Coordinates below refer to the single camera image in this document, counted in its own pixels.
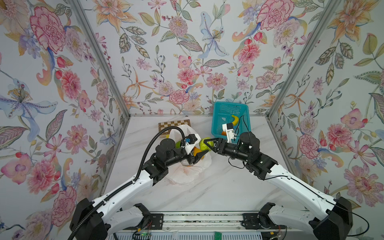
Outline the green apple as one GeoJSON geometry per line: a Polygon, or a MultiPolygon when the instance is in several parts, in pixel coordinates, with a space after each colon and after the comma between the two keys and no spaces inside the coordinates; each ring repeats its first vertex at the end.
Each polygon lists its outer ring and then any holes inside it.
{"type": "Polygon", "coordinates": [[[211,151],[214,147],[214,142],[210,138],[204,138],[200,141],[199,146],[201,151],[211,151]]]}

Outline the white plastic bag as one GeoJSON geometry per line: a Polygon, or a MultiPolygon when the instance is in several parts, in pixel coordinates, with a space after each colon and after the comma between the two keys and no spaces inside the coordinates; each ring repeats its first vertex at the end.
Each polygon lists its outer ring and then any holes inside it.
{"type": "MultiPolygon", "coordinates": [[[[185,136],[197,134],[197,132],[188,125],[181,125],[179,128],[183,130],[185,136]]],[[[176,143],[182,139],[182,136],[179,131],[171,130],[168,139],[172,139],[176,143]]],[[[203,172],[208,169],[211,164],[212,157],[209,152],[195,165],[189,165],[187,161],[182,161],[181,163],[168,167],[169,173],[166,175],[166,179],[173,185],[190,185],[202,177],[203,172]]]]}

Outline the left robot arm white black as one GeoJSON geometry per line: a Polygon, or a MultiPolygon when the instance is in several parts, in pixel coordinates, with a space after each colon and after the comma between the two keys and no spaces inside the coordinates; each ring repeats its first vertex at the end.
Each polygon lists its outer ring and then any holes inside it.
{"type": "Polygon", "coordinates": [[[136,195],[153,187],[168,173],[169,166],[187,161],[196,164],[208,151],[194,154],[194,148],[200,143],[197,134],[182,138],[180,147],[172,139],[164,139],[156,147],[156,152],[148,159],[147,155],[154,144],[148,144],[138,172],[113,191],[92,201],[81,200],[74,212],[70,229],[70,240],[105,240],[108,236],[133,228],[140,232],[153,222],[150,211],[143,204],[134,204],[128,210],[120,209],[136,195]]]}

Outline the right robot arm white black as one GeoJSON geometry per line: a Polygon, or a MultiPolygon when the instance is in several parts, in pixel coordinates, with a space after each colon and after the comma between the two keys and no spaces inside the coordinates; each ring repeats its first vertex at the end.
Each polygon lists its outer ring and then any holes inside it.
{"type": "Polygon", "coordinates": [[[287,226],[313,233],[318,240],[348,237],[353,226],[352,204],[343,197],[335,199],[316,190],[263,154],[260,140],[253,133],[241,134],[236,144],[222,138],[206,139],[204,144],[218,155],[243,161],[251,174],[283,190],[306,208],[297,211],[267,203],[259,210],[261,227],[287,226]]]}

